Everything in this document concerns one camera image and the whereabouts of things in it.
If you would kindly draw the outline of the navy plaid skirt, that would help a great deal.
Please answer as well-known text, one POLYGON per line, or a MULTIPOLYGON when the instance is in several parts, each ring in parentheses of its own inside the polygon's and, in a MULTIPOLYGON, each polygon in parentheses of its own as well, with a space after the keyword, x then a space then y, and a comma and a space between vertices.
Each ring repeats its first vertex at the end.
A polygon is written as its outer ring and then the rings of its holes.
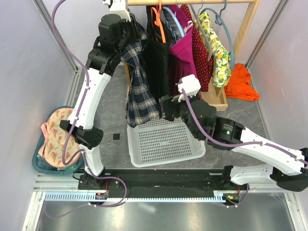
POLYGON ((146 64, 142 57, 148 34, 139 23, 137 23, 137 31, 140 32, 141 38, 127 45, 121 54, 121 61, 129 66, 130 87, 125 118, 132 128, 159 117, 158 105, 150 91, 146 64))

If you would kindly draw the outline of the magenta pleated skirt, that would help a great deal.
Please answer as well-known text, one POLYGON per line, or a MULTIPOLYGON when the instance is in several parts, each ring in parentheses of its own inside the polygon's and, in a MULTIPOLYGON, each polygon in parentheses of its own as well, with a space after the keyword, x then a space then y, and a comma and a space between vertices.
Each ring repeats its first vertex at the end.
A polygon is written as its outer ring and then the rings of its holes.
MULTIPOLYGON (((169 5, 169 7, 173 13, 176 14, 177 19, 179 20, 181 26, 183 27, 185 24, 183 12, 180 8, 176 5, 169 5)), ((163 10, 160 13, 161 22, 165 23, 165 15, 163 10)), ((176 42, 173 38, 170 47, 169 47, 169 60, 168 60, 168 79, 169 79, 169 86, 171 90, 171 96, 178 94, 178 88, 176 84, 182 78, 181 76, 181 64, 184 60, 183 53, 185 48, 183 45, 185 44, 184 37, 176 42)))

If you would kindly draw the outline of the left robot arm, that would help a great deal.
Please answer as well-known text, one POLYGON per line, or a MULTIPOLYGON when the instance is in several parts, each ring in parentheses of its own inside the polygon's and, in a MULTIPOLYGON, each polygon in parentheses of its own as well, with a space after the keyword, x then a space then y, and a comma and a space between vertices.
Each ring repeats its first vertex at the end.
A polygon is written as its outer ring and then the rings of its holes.
POLYGON ((61 120, 60 127, 73 138, 80 149, 73 154, 83 156, 85 170, 91 174, 89 184, 95 189, 105 185, 104 169, 99 144, 103 131, 94 126, 95 113, 106 86, 121 62, 124 48, 140 39, 137 22, 133 13, 128 18, 119 14, 104 15, 98 25, 99 36, 82 67, 85 80, 77 103, 67 120, 61 120))

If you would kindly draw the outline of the black pleated skirt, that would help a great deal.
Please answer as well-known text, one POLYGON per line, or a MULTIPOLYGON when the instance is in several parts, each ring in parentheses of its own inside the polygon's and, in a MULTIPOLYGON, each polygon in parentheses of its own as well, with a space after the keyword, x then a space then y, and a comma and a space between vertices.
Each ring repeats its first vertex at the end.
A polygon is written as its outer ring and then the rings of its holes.
POLYGON ((149 34, 142 57, 146 64, 147 77, 150 91, 154 99, 159 102, 163 96, 170 96, 171 90, 168 79, 169 47, 173 40, 170 30, 161 23, 162 27, 155 24, 155 6, 146 6, 147 28, 149 34))

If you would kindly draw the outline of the light blue hanger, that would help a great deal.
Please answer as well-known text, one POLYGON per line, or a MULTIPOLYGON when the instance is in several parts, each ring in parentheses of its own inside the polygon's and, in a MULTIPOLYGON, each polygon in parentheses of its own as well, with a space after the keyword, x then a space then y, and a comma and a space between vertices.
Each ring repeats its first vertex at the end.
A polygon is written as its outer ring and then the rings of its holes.
POLYGON ((186 27, 182 27, 179 20, 176 17, 176 14, 172 12, 172 10, 164 6, 162 7, 163 13, 165 15, 165 24, 167 28, 170 30, 174 40, 178 42, 180 39, 182 39, 186 32, 193 26, 193 21, 188 21, 186 27))

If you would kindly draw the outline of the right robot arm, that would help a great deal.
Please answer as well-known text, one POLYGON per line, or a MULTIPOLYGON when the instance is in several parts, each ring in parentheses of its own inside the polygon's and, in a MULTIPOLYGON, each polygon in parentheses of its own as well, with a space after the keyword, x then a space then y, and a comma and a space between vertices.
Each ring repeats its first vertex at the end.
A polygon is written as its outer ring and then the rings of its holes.
POLYGON ((249 167, 225 166, 220 177, 223 188, 265 182, 292 192, 308 187, 307 148, 294 150, 263 138, 234 120, 217 116, 217 109, 198 96, 164 96, 159 104, 163 119, 180 118, 194 138, 216 149, 242 153, 263 162, 249 167))

